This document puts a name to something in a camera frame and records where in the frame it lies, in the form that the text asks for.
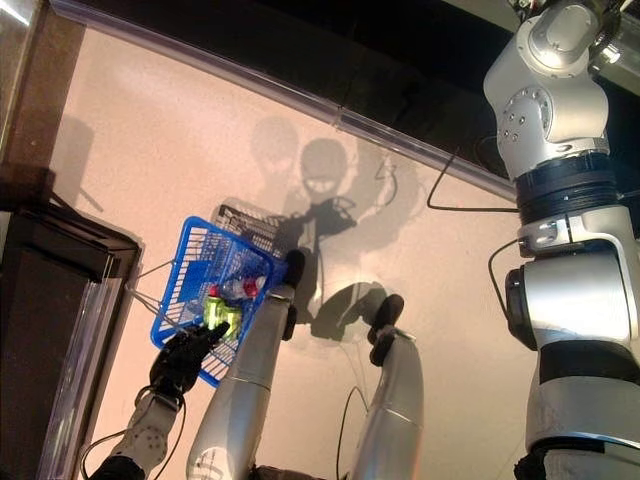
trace black fingertip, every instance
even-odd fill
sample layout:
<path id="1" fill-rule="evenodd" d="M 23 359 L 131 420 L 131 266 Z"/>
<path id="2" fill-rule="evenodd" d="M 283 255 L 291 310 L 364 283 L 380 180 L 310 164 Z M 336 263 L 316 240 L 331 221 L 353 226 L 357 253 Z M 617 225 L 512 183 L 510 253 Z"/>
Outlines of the black fingertip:
<path id="1" fill-rule="evenodd" d="M 404 309 L 404 299 L 393 293 L 384 299 L 382 305 L 378 309 L 373 324 L 371 325 L 374 330 L 380 330 L 386 325 L 395 325 L 398 317 Z"/>
<path id="2" fill-rule="evenodd" d="M 288 268 L 283 283 L 296 288 L 304 272 L 304 254 L 300 250 L 291 250 L 286 261 Z"/>

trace plastic bottle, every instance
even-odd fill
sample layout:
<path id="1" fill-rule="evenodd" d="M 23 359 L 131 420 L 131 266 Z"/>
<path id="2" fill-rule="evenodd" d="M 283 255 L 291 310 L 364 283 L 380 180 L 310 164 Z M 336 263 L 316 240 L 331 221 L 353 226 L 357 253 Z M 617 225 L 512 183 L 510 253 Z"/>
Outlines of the plastic bottle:
<path id="1" fill-rule="evenodd" d="M 264 287 L 267 278 L 235 278 L 224 282 L 220 288 L 222 298 L 226 300 L 245 300 L 255 298 Z"/>

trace tiled floor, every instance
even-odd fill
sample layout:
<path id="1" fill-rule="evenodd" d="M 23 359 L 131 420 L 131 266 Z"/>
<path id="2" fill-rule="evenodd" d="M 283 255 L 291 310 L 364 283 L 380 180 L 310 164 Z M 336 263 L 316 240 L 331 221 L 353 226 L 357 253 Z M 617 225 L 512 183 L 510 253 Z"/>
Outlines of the tiled floor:
<path id="1" fill-rule="evenodd" d="M 63 198 L 141 240 L 144 269 L 172 257 L 187 216 L 210 218 L 229 197 L 288 216 L 307 214 L 300 244 L 315 252 L 317 282 L 311 282 L 315 291 L 306 291 L 309 323 L 298 326 L 280 351 L 259 463 L 334 477 L 345 396 L 359 384 L 371 398 L 378 371 L 367 361 L 362 321 L 341 325 L 327 312 L 343 296 L 379 285 L 404 296 L 400 325 L 417 336 L 421 352 L 421 478 L 512 478 L 511 465 L 523 451 L 535 355 L 510 337 L 486 261 L 513 238 L 515 216 L 430 211 L 425 202 L 434 170 L 90 30 L 52 168 Z M 438 197 L 455 205 L 506 204 L 453 178 L 444 180 Z M 348 215 L 319 208 L 327 199 Z M 505 253 L 498 277 L 517 265 L 517 252 Z M 160 297 L 167 275 L 145 277 L 138 288 Z M 133 305 L 95 438 L 125 426 L 147 382 L 157 353 L 149 340 L 152 320 Z M 198 382 L 187 396 L 185 432 L 164 478 L 183 478 L 212 393 Z M 362 409 L 352 405 L 342 471 L 362 421 Z M 108 450 L 92 453 L 89 470 Z"/>

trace item in basket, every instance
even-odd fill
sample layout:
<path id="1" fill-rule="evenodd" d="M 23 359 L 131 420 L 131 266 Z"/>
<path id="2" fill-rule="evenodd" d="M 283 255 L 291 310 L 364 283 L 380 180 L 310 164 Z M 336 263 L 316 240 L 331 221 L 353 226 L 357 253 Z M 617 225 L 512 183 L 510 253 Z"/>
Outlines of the item in basket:
<path id="1" fill-rule="evenodd" d="M 265 276 L 227 280 L 220 288 L 222 298 L 229 301 L 256 298 L 266 281 Z"/>
<path id="2" fill-rule="evenodd" d="M 224 334 L 224 339 L 233 340 L 238 338 L 240 327 L 242 326 L 242 309 L 225 305 L 221 310 L 222 315 L 220 316 L 219 322 L 225 321 L 229 324 L 229 330 Z"/>
<path id="3" fill-rule="evenodd" d="M 211 287 L 211 289 L 209 290 L 209 295 L 204 301 L 203 314 L 204 324 L 210 330 L 213 330 L 214 328 L 216 328 L 216 326 L 224 321 L 224 318 L 222 318 L 223 307 L 225 307 L 225 303 L 224 300 L 220 298 L 218 287 Z"/>

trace bottle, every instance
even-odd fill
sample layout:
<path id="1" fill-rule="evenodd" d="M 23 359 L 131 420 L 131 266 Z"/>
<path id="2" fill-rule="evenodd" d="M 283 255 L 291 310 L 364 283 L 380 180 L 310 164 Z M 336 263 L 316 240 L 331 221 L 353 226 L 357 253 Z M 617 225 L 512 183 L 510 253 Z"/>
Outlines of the bottle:
<path id="1" fill-rule="evenodd" d="M 224 300 L 220 298 L 219 288 L 214 285 L 209 289 L 209 295 L 204 300 L 204 313 L 202 316 L 204 324 L 209 330 L 213 330 L 224 320 L 222 318 L 224 306 Z"/>
<path id="2" fill-rule="evenodd" d="M 259 276 L 256 278 L 235 278 L 224 282 L 220 288 L 222 298 L 234 300 L 254 299 L 264 287 L 267 278 Z"/>

